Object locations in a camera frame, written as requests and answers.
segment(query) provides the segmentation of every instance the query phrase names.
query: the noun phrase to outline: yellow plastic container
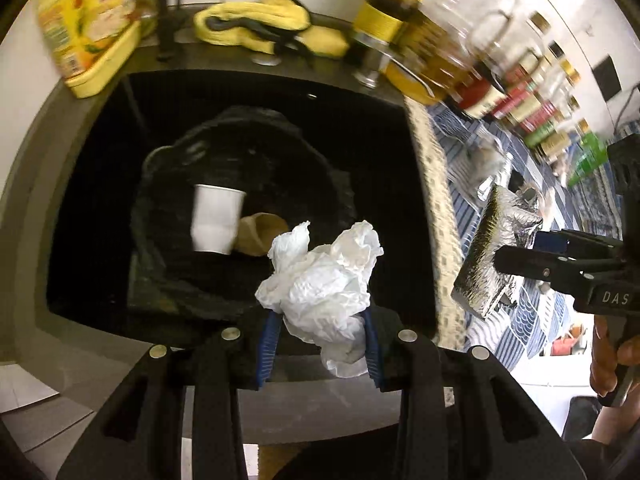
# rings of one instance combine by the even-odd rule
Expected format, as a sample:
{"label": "yellow plastic container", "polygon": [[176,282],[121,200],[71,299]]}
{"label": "yellow plastic container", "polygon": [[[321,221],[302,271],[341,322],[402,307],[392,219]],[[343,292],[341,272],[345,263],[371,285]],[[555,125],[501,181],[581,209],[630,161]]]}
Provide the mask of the yellow plastic container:
{"label": "yellow plastic container", "polygon": [[38,0],[38,20],[66,84],[97,94],[140,41],[135,0]]}

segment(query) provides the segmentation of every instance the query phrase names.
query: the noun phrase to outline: crumpled tissue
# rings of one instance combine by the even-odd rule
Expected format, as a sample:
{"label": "crumpled tissue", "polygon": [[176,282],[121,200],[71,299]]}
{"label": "crumpled tissue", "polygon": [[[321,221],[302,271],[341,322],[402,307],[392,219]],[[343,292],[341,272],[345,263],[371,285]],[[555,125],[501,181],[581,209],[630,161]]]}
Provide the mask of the crumpled tissue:
{"label": "crumpled tissue", "polygon": [[369,222],[343,231],[331,245],[309,251],[309,222],[274,239],[268,253],[274,273],[255,293],[264,308],[284,314],[289,333],[321,348],[322,364],[334,376],[366,373],[364,322],[367,285],[384,253]]}

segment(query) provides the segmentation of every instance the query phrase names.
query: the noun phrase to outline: gray countertop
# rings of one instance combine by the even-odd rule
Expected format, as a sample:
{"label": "gray countertop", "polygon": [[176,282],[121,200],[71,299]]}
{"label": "gray countertop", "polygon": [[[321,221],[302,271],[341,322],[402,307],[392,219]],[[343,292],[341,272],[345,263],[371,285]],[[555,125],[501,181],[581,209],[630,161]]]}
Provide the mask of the gray countertop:
{"label": "gray countertop", "polygon": [[[169,64],[156,60],[152,42],[138,48],[99,95],[78,100],[62,81],[34,120],[18,153],[3,197],[0,225],[0,320],[14,327],[15,360],[76,402],[98,410],[153,342],[120,337],[49,311],[46,283],[56,216],[84,140],[118,81],[129,73],[159,70],[231,70],[309,80],[402,106],[402,96],[382,82],[361,86],[340,62],[300,58],[258,66],[242,48],[191,43]],[[307,359],[304,365],[296,360]],[[260,392],[240,392],[245,442],[276,444],[335,438],[394,424],[399,393],[381,394],[368,376],[329,377],[320,360],[287,356]]]}

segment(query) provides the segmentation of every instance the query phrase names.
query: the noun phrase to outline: black sink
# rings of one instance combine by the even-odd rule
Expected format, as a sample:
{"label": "black sink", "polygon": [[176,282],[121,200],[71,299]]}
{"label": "black sink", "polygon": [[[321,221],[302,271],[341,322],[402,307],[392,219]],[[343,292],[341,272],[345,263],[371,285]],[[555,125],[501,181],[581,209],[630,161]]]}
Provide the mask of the black sink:
{"label": "black sink", "polygon": [[182,348],[220,325],[132,304],[130,223],[146,156],[237,106],[276,110],[346,174],[355,220],[371,222],[385,250],[370,280],[373,300],[399,312],[408,326],[433,334],[428,223],[404,110],[345,89],[245,72],[171,70],[121,80],[66,188],[49,261],[49,308],[100,330]]}

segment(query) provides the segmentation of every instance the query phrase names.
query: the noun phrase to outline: beige woven trim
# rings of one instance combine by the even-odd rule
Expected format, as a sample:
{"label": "beige woven trim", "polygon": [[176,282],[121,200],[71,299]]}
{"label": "beige woven trim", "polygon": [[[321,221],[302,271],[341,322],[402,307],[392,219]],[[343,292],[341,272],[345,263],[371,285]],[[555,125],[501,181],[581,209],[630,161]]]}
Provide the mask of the beige woven trim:
{"label": "beige woven trim", "polygon": [[439,308],[435,342],[443,348],[462,350],[466,335],[465,313],[451,298],[453,283],[462,266],[462,250],[447,182],[447,158],[433,133],[431,118],[424,106],[408,97],[404,102],[423,176],[422,192],[430,226],[436,306]]}

